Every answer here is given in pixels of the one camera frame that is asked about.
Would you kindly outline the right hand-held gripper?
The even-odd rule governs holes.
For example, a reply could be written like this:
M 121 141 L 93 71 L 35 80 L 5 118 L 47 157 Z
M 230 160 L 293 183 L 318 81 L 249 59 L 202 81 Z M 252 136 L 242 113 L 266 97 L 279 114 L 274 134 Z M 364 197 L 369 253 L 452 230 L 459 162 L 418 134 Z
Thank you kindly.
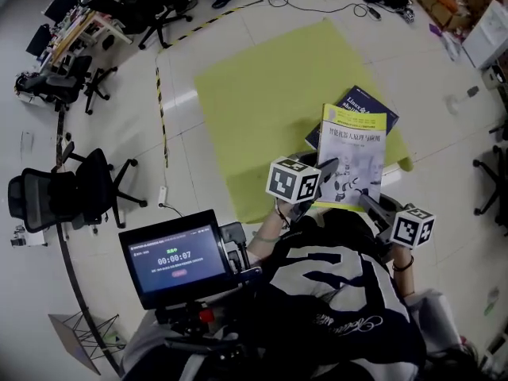
M 375 240 L 383 261 L 392 259 L 395 245 L 413 250 L 429 242 L 436 221 L 434 214 L 412 203 L 402 205 L 384 194 L 376 201 L 362 193 L 359 204 L 379 230 Z

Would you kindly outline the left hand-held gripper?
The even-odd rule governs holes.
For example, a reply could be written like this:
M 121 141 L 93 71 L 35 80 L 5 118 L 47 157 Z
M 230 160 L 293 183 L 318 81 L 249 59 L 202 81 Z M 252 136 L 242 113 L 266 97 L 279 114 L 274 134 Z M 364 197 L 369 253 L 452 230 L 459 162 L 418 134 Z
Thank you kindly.
M 300 220 L 322 196 L 322 185 L 338 168 L 338 158 L 317 165 L 317 157 L 316 152 L 299 152 L 270 164 L 265 191 L 293 206 L 288 215 L 292 221 Z

